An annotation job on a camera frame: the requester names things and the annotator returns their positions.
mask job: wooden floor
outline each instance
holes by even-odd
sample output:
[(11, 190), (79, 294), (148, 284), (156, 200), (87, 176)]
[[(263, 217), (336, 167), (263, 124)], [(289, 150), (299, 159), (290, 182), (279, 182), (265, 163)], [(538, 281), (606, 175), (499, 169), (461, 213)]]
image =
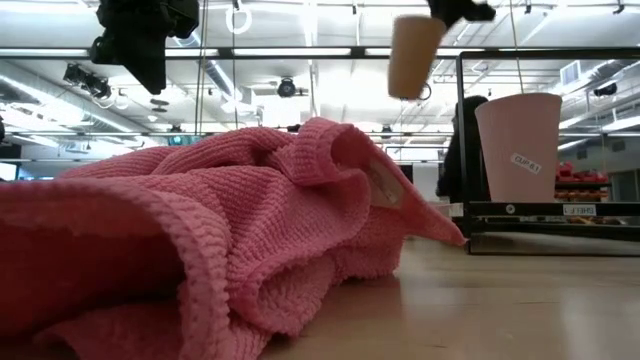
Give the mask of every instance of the wooden floor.
[[(262, 359), (637, 360), (639, 354), (640, 259), (473, 257), (411, 240), (395, 276), (335, 288), (299, 339), (274, 341)], [(6, 349), (0, 355), (75, 358)]]

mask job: pink cup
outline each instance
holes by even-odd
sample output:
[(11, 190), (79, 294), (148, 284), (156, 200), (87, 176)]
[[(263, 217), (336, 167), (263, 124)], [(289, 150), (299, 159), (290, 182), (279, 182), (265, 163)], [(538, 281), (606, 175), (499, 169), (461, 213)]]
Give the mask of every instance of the pink cup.
[(491, 200), (553, 202), (562, 98), (496, 99), (476, 109)]

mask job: wooden cylinder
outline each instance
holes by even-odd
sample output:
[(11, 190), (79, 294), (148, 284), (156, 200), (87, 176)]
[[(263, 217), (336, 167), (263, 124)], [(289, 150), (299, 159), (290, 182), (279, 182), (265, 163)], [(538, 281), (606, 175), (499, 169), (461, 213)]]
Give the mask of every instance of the wooden cylinder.
[(388, 72), (389, 96), (409, 100), (420, 97), (446, 31), (444, 22), (427, 16), (400, 16), (395, 20)]

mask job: cable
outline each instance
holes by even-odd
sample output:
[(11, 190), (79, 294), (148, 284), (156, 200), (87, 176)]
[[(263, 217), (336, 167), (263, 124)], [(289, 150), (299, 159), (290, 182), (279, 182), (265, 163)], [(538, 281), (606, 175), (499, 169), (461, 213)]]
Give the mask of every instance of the cable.
[[(236, 13), (233, 13), (233, 28), (235, 29), (236, 27)], [(239, 34), (237, 32), (233, 32), (231, 34), (231, 48), (235, 49), (236, 48), (236, 35)], [(238, 93), (237, 87), (236, 87), (236, 58), (234, 57), (233, 60), (231, 60), (231, 73), (233, 74), (233, 116), (235, 118), (235, 122), (236, 122), (236, 130), (238, 130), (239, 126), (238, 126), (238, 100), (236, 99), (236, 94)]]
[(204, 61), (205, 61), (205, 47), (206, 47), (206, 29), (207, 29), (207, 17), (208, 17), (208, 10), (209, 10), (209, 1), (205, 0), (204, 1), (204, 11), (202, 12), (202, 25), (200, 26), (200, 54), (199, 54), (199, 63), (198, 63), (198, 78), (196, 80), (196, 109), (195, 109), (195, 119), (194, 119), (194, 124), (193, 124), (193, 135), (197, 136), (198, 135), (198, 117), (200, 114), (200, 107), (202, 106), (202, 100), (201, 101), (201, 97), (204, 96), (204, 89), (202, 89), (203, 87), (203, 82), (204, 82)]
[[(205, 64), (207, 62), (206, 56), (205, 56), (205, 48), (207, 46), (207, 37), (208, 37), (208, 32), (206, 31), (206, 29), (209, 27), (209, 0), (204, 0), (204, 5), (205, 5), (205, 11), (204, 11), (204, 21), (203, 21), (203, 28), (205, 29), (205, 31), (203, 32), (202, 35), (202, 43), (200, 51), (202, 52), (201, 54), (201, 64)], [(200, 118), (200, 122), (197, 124), (197, 128), (196, 130), (196, 135), (198, 134), (202, 134), (202, 124), (204, 123), (204, 79), (205, 79), (205, 70), (202, 69), (202, 71), (200, 72), (201, 78), (200, 78), (200, 83), (202, 85), (202, 89), (201, 89), (201, 96), (202, 96), (202, 101), (200, 102), (200, 112), (199, 112), (199, 118)]]
[[(518, 35), (516, 33), (516, 21), (513, 19), (513, 0), (509, 0), (509, 17), (511, 18), (511, 30), (513, 34), (513, 47), (518, 51)], [(518, 67), (518, 80), (520, 81), (520, 93), (524, 94), (524, 85), (522, 84), (522, 71), (520, 70), (520, 58), (516, 57), (516, 66)]]

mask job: pink textured cloth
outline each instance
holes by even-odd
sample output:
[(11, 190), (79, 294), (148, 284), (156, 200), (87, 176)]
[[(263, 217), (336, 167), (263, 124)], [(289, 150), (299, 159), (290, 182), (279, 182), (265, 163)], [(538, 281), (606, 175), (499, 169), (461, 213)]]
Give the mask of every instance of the pink textured cloth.
[(256, 359), (332, 285), (398, 265), (407, 234), (460, 245), (351, 125), (245, 129), (0, 185), (0, 338), (82, 360)]

